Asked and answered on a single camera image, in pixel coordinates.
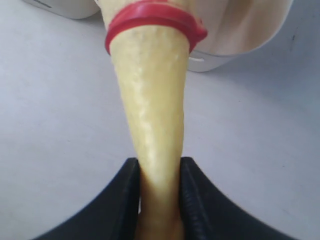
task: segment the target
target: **red rubber band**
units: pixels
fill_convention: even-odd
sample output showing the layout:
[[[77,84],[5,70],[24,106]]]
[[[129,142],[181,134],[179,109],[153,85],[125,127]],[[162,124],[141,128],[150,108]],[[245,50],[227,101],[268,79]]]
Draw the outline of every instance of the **red rubber band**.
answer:
[[[188,38],[190,52],[208,35],[201,22],[168,0],[141,0],[127,5],[113,18],[105,38],[106,51],[110,54],[110,43],[119,33],[145,25],[167,26],[181,31]]]

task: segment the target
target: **white table surface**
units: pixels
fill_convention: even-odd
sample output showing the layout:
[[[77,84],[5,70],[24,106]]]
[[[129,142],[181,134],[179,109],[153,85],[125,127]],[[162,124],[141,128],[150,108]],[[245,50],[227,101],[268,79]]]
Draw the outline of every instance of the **white table surface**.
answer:
[[[99,16],[3,0],[0,30],[0,239],[27,240],[135,152]],[[262,49],[189,72],[185,92],[184,155],[254,216],[319,240],[320,0],[297,0]]]

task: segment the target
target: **red plastic ring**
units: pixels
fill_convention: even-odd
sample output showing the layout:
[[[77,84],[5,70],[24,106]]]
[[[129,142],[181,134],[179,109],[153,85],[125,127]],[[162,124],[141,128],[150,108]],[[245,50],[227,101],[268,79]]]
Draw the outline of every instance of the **red plastic ring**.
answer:
[[[109,24],[105,48],[110,54],[111,41],[121,32],[145,25],[159,25],[181,31],[190,44],[190,52],[207,35],[207,30],[190,13],[179,9],[168,0],[141,0],[124,7]]]

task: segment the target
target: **gray surface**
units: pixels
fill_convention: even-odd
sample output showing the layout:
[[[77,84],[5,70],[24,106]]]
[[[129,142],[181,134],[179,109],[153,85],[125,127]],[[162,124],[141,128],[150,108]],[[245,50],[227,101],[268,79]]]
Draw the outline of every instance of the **gray surface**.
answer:
[[[270,44],[186,84],[184,154],[302,240],[320,239],[319,24],[320,1],[297,0]],[[26,240],[86,205],[134,150],[98,17],[10,0],[0,29],[0,239]]]

